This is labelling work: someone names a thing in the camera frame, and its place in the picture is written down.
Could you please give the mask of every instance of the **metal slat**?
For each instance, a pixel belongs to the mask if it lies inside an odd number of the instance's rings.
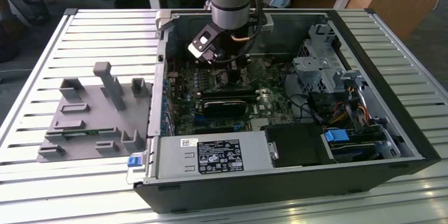
[[[59,177],[76,177],[79,175],[103,175],[125,173],[128,170],[127,164],[105,165],[105,166],[88,166],[73,167],[65,169],[37,170],[17,173],[0,173],[0,181],[19,182],[31,179],[48,179]]]
[[[81,49],[81,48],[115,48],[115,47],[156,47],[156,39],[116,39],[116,40],[87,40],[63,41],[59,49]]]
[[[53,114],[59,102],[29,103],[23,107],[25,115]]]
[[[63,40],[104,40],[104,39],[153,39],[156,32],[139,31],[127,33],[76,33],[65,34]]]
[[[403,53],[399,50],[368,50],[365,51],[365,53],[371,58],[404,57]]]
[[[131,55],[155,55],[156,47],[129,47],[129,48],[97,48],[97,49],[64,49],[55,52],[55,58],[76,57],[107,57]]]
[[[367,12],[339,12],[341,17],[369,17]]]
[[[29,97],[33,102],[59,101],[63,94],[59,90],[36,90],[31,93]]]
[[[419,71],[411,66],[396,66],[396,67],[377,67],[381,75],[385,76],[399,76],[399,75],[408,75],[416,74]]]
[[[447,129],[448,125],[448,116],[440,118],[421,118],[415,119],[421,130],[437,130],[437,129]]]
[[[391,42],[391,39],[385,36],[380,36],[380,35],[363,35],[363,36],[355,36],[356,40],[360,43],[365,43],[365,42]]]
[[[5,143],[8,145],[20,145],[20,144],[40,144],[44,141],[47,130],[40,131],[16,131],[8,135],[5,138]]]
[[[351,30],[356,30],[356,29],[377,29],[377,25],[376,23],[348,23],[347,24],[348,28]]]
[[[153,18],[108,18],[108,19],[73,19],[72,26],[91,25],[145,25],[153,24]]]
[[[112,158],[97,158],[97,159],[83,159],[76,161],[64,161],[53,163],[27,163],[27,164],[13,164],[0,166],[0,173],[20,173],[47,170],[64,170],[76,167],[105,167],[108,165],[127,164],[128,157],[112,157]]]
[[[448,136],[429,137],[431,144],[448,144]]]
[[[20,204],[3,205],[0,206],[0,209],[4,213],[3,221],[5,223],[52,220],[105,213],[125,213],[127,211],[144,209],[151,211],[148,204],[132,191],[85,197],[65,197],[52,200],[43,199],[21,202]],[[24,209],[32,209],[32,214],[17,214]]]
[[[389,85],[427,82],[427,79],[420,74],[411,74],[407,76],[385,76],[384,79]]]
[[[428,100],[404,100],[401,101],[404,106],[416,106],[416,105],[435,105],[435,104],[445,104],[445,101],[441,99],[428,99]]]
[[[155,9],[80,9],[79,13],[156,13]]]
[[[341,17],[345,23],[373,23],[371,17]]]
[[[428,84],[403,85],[391,87],[396,95],[435,93],[435,89]]]
[[[141,177],[144,177],[144,173],[140,173],[135,178]],[[4,184],[0,187],[0,202],[5,203],[127,190],[132,190],[132,187],[129,187],[129,184],[125,181],[125,173],[43,179],[39,181],[33,180],[29,182],[24,181]]]
[[[397,49],[392,43],[375,42],[375,43],[360,43],[364,50],[393,50]]]
[[[48,128],[52,115],[25,116],[20,120],[19,129]]]
[[[120,13],[77,13],[75,19],[80,18],[155,18],[155,12],[120,12]]]
[[[25,146],[3,149],[0,152],[0,165],[4,162],[35,162],[37,157],[39,146]]]
[[[448,115],[448,106],[447,105],[435,105],[435,106],[416,106],[407,108],[411,116],[421,117],[421,116],[441,116]]]
[[[155,64],[157,62],[156,56],[128,56],[125,60],[120,57],[95,57],[95,58],[64,58],[55,59],[48,63],[48,67],[85,67],[95,66],[96,62],[108,61],[112,66],[121,65],[143,65],[143,64]]]
[[[357,65],[355,60],[351,58],[347,58],[347,62],[351,66]],[[411,65],[411,62],[407,60],[407,58],[373,58],[372,62],[377,67]]]
[[[153,25],[129,25],[129,26],[71,26],[67,33],[115,33],[121,31],[156,31]]]
[[[400,101],[417,101],[417,100],[428,100],[428,99],[440,99],[437,94],[415,94],[415,95],[405,95],[399,97]]]
[[[352,34],[355,36],[359,36],[359,35],[384,35],[384,32],[380,29],[353,29]]]
[[[427,137],[448,137],[448,130],[423,131]]]
[[[123,74],[149,74],[155,72],[155,66],[112,66],[111,74],[119,76]],[[76,68],[49,68],[45,70],[43,77],[60,78],[60,77],[88,77],[93,76],[92,67]]]

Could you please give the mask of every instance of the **metal table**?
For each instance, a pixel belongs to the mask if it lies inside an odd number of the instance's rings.
[[[367,193],[168,215],[151,211],[127,183],[127,157],[36,163],[63,78],[99,84],[96,61],[111,62],[121,83],[136,76],[153,78],[156,10],[79,10],[64,15],[0,128],[0,223],[415,223],[448,218],[448,94],[375,14],[339,13],[440,163]],[[344,55],[356,68],[348,51]]]

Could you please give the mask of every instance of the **metal bracket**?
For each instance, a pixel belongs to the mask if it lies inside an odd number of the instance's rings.
[[[156,13],[156,29],[157,31],[163,31],[167,28],[172,27],[173,19],[172,19],[172,12],[171,10],[161,9]]]
[[[293,60],[297,71],[320,71],[324,68],[331,68],[325,58],[296,57]]]

